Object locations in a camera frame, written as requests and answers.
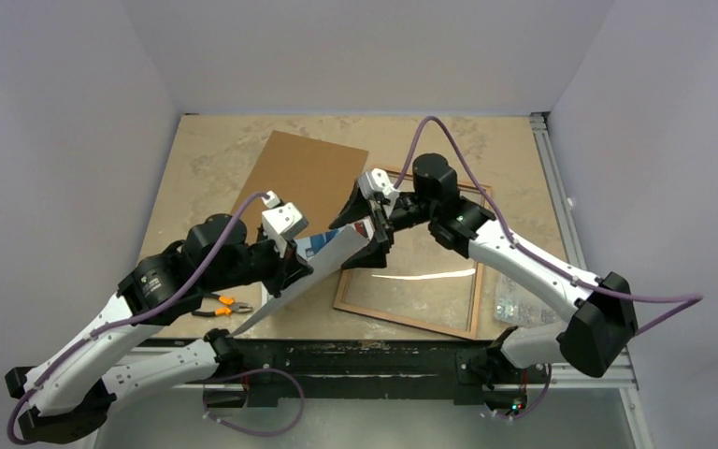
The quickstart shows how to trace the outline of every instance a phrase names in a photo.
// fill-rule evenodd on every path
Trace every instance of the black metal base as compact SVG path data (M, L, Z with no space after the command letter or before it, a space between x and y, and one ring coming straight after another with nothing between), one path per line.
M599 286L631 293L629 282L615 272L600 280ZM576 304L566 332L557 337L560 353L582 374L599 378L637 333L634 303L594 292Z
M500 369L491 340L242 340L222 337L223 348L240 360L221 375L270 367L289 372L307 398L443 399L455 405L497 404L495 384L519 384L521 369ZM151 339L147 346L177 348L193 340ZM531 384L545 372L528 369ZM249 407L274 407L298 398L286 379L260 374L247 379Z
M5 376L9 395L17 399L25 393L26 373L33 367L16 367ZM70 412L54 416L40 416L36 407L21 413L18 426L29 442L69 444L98 430L106 422L108 408L117 397L97 381L84 396L80 405Z

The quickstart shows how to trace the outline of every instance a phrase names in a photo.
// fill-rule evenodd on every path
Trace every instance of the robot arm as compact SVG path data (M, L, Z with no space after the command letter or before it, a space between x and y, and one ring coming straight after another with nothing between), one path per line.
M292 203L283 203L272 192L264 201L271 209L263 212L257 242L245 243L246 226L237 221L195 286L174 305L163 308L213 248L231 219L229 215L207 218L191 228L186 240L139 262L120 282L106 307L48 361L34 368L11 370L6 376L9 393L29 407L17 419L23 437L28 441L72 442L100 427L107 412L128 402L210 377L221 365L220 360L226 359L224 335L218 343L211 336L151 361L115 365L164 326L197 310L205 293L262 282L269 293L279 297L284 289L312 273L311 266L296 254L294 241L307 220ZM159 313L148 313L153 310ZM93 333L102 326L142 316L147 318L99 335ZM73 346L77 349L66 355ZM46 374L49 368L55 368L50 375Z
M568 362L586 375L601 377L637 332L634 306L582 287L578 281L630 293L626 280L615 273L602 279L572 267L514 234L520 244L573 277L560 277L519 251L508 241L504 224L493 212L460 196L455 170L439 154L417 157L413 180L411 193L398 192L379 169L357 180L351 198L331 225L340 227L369 216L375 235L343 268L385 268L395 231L428 223L441 246L511 277L563 320L532 329L512 327L495 340L489 348L491 354L519 369L536 363Z

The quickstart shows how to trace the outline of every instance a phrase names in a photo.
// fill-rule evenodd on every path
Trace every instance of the pliers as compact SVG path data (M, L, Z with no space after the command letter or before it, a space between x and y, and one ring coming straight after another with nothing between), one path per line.
M254 307L252 307L251 304L247 304L245 302L237 302L233 297L220 297L219 295L216 295L214 293L205 293L203 297L206 297L208 299L215 299L227 307L222 307L220 309L216 309L215 311L192 311L191 315L201 316L203 318L213 318L220 315L229 316L233 312L249 313L251 311L254 311Z

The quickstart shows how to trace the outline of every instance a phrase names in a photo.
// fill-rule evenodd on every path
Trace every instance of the cable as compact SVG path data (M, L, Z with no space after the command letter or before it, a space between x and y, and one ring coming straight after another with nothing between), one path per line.
M243 203L238 208L236 214L230 218L229 222L227 222L227 226L224 227L224 231L222 231L222 234L216 240L216 243L213 244L213 248L202 260L202 263L199 264L199 267L197 267L194 273L192 273L188 281L186 281L182 285L182 287L177 292L175 292L175 294L172 295L172 297L170 297L167 301L165 301L160 306L149 311L145 311L144 313L140 313L139 315L132 316L124 320L115 321L114 323L108 323L106 325L96 328L90 333L89 337L84 337L83 339L76 341L75 343L70 345L70 347L67 348L64 352L62 352L58 357L56 357L56 359L48 366L48 368L45 369L45 371L43 371L43 373L40 374L39 377L37 377L35 385L32 388L26 390L23 396L18 399L18 403L15 404L15 407L12 409L12 413L9 414L9 420L7 421L7 438L9 438L9 441L13 444L18 445L34 443L19 438L15 434L15 423L18 420L18 414L21 412L23 405L26 404L29 399L32 398L36 391L43 388L43 384L49 379L53 372L55 372L68 358L70 358L72 354L74 354L78 349L85 345L87 341L94 340L98 336L109 332L115 327L139 324L174 306L175 303L180 300L181 297L188 293L191 287L194 286L194 284L199 280L200 276L202 276L202 274L208 268L210 262L212 262L213 259L216 257L216 254L226 242L227 237L229 237L230 233L232 233L233 229L237 225L238 221L240 220L240 216L243 215L243 212L246 211L246 208L252 203L252 201L260 197L266 197L266 194L262 192L257 192L249 195L249 197L247 197L243 201Z
M509 421L515 421L517 419L524 418L525 416L529 415L532 411L538 407L538 405L543 401L544 398L546 398L546 392L549 390L549 385L552 384L552 365L546 365L546 380L543 381L543 388L540 390L540 393L538 393L538 397L535 398L532 405L527 404L527 407L518 414L504 417L503 419L507 419Z
M621 299L624 301L647 302L647 303L652 303L652 304L681 303L680 306L677 306L669 311L666 311L665 313L654 318L648 324L641 326L635 335L643 334L644 332L648 331L649 329L653 328L654 326L657 326L660 323L663 323L665 320L667 320L671 316L675 315L676 313L696 305L698 302L700 302L701 299L703 299L703 295L700 295L700 294L680 295L677 297L645 297L645 296L641 296L641 295L629 295L626 293L608 290L604 287L601 287L598 285L593 285L591 283L588 283L581 279L578 279L577 277L571 275L569 272L561 269L560 267L556 266L555 264L549 262L548 260L544 259L543 257L533 253L532 251L530 251L529 249L524 247L521 243L519 243L519 240L517 240L513 236L513 233L510 231L510 228L508 228L508 223L506 222L505 217L502 215L502 211L496 205L494 200L491 199L491 196L488 195L488 192L486 192L485 189L483 189L481 183L475 177L475 174L472 173L472 170L469 168L469 165L467 164L466 158L464 158L464 155L461 153L461 150L458 148L458 144L455 143L455 139L452 138L452 135L450 134L450 131L447 129L447 126L438 117L429 115L429 116L425 117L420 122L419 126L417 126L417 131L414 133L414 139L411 141L411 146L409 147L409 154L406 156L406 162L403 165L403 169L400 170L400 175L398 175L397 180L395 180L395 188L400 186L400 184L403 182L404 177L406 176L406 173L409 172L409 165L411 164L411 159L414 157L414 151L417 148L417 143L420 141L420 135L423 133L423 129L425 128L425 125L428 124L428 122L436 123L441 128L442 132L444 132L445 137L447 137L447 139L450 141L450 145L452 145L452 149L455 150L455 155L458 156L458 160L461 162L461 165L464 166L464 171L467 173L469 178L472 180L472 183L475 184L475 187L478 189L478 191L483 195L485 200L488 201L488 204L491 206L491 209L494 210L494 213L496 214L496 218L499 220L499 224L502 227L502 231L505 233L505 237L508 239L510 244L513 245L515 248L517 248L519 251L521 251L522 253L524 253L529 258L533 259L534 261L538 262L539 264L544 266L549 271L560 276L561 278L564 278L580 287L586 288L588 290L599 293L601 295L605 295L608 297L615 297L617 299Z
M293 383L293 386L295 386L295 389L298 390L298 397L301 399L298 402L298 412L295 414L295 417L293 420L287 424L287 426L279 428L277 430L254 430L251 428L245 428L238 426L236 424L230 423L229 421L225 421L221 419L220 417L214 415L210 409L208 408L208 402L206 401L206 392L207 390L203 390L202 392L202 408L205 409L205 414L202 416L203 419L210 418L211 421L221 424L225 427L230 427L233 430L237 430L238 432L245 433L247 435L252 435L253 437L276 437L278 435L281 435L285 433L286 431L290 430L291 428L295 427L296 424L298 424L298 421L301 420L301 416L304 414L304 389L301 387L301 384L290 375L290 373L287 373L285 371L282 371L281 369L274 369L274 368L259 368L259 369L251 369L246 372L240 372L238 374L235 374L233 376L229 377L222 377L220 379L213 379L212 382L215 384L220 384L224 382L234 381L235 379L239 379L241 377L245 376L252 376L254 374L261 374L265 372L273 372L275 374L278 374L284 378L287 378L290 382Z

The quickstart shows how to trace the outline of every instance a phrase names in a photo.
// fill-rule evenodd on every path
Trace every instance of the wooden picture frame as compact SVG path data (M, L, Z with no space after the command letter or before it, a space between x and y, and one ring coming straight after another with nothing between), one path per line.
M385 166L373 166L372 168L380 168L384 171L386 171L391 178L396 178L400 175L400 170L397 168L389 168ZM411 181L412 176L410 174L407 174L405 177L406 180ZM478 189L475 187L475 185L471 181L458 181L458 188L463 191L468 192L475 192L480 194ZM491 194L491 187L487 185L482 186L483 189L485 189L486 192ZM484 198L481 200L481 206L487 208L488 204L485 201ZM403 326L409 326L409 327L416 327L424 330L429 330L431 332L436 332L438 334L443 335L449 335L452 337L458 337L461 339L467 339L467 340L476 340L478 336L478 326L480 321L480 307L481 307L481 297L482 297L482 279L483 279L483 264L479 264L475 262L474 264L474 277L472 280L472 287L471 287L471 293L470 293L470 302L469 302L469 308L467 310L468 312L468 318L467 318L467 327L464 329L450 327L450 326L444 326L444 325L438 325L435 323L429 323L423 320L417 320L410 318L408 316L403 316L395 313L390 313L387 311L378 311L375 309L370 309L362 306L357 306L354 304L348 304L345 302L345 298L348 294L348 286L351 281L351 271L350 270L344 270L342 271L340 278L339 278L339 286L337 287L337 294L335 295L335 301L334 301L334 309L339 311L347 311L350 313L356 313L359 315L376 318L382 321L387 321L390 323L397 323Z

